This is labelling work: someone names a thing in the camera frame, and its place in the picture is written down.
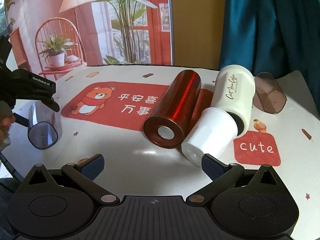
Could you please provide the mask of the person's left hand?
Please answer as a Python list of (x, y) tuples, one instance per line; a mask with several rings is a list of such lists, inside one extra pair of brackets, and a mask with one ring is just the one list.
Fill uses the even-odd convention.
[(1, 130), (0, 130), (0, 150), (4, 150), (10, 145), (11, 141), (9, 138), (9, 130), (12, 124), (15, 122), (15, 117), (13, 115), (4, 117), (1, 120)]

